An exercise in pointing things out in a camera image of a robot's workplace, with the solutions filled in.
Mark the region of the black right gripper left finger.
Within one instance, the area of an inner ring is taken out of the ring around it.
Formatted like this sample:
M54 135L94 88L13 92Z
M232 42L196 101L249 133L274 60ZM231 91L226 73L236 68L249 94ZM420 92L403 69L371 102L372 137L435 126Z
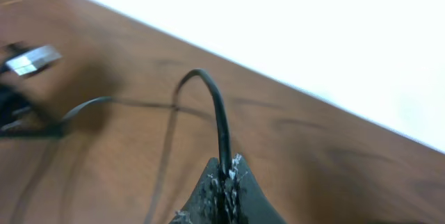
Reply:
M175 212L170 224L218 223L218 201L221 189L218 160L210 158L190 198L180 210Z

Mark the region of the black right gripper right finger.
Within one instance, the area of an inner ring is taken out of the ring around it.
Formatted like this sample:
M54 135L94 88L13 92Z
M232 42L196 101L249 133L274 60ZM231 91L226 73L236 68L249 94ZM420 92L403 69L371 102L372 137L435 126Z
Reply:
M247 161L241 154L232 159L229 170L228 212L231 223L285 224L284 219L269 203Z

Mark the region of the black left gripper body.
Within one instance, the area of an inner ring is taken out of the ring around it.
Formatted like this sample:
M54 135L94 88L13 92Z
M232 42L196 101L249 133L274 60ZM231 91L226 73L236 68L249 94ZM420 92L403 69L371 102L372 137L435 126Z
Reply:
M5 62L15 55L15 48L26 50L36 47L27 47L19 42L6 45L5 49L7 56L1 61L2 75L7 73L15 74L12 71L6 71L6 67L4 66ZM41 72L19 77L26 79ZM48 110L46 110L42 105L28 98L24 93L20 92L17 87L4 83L1 84L2 139L60 138L62 136L63 123L60 120L55 119L50 112L48 112Z

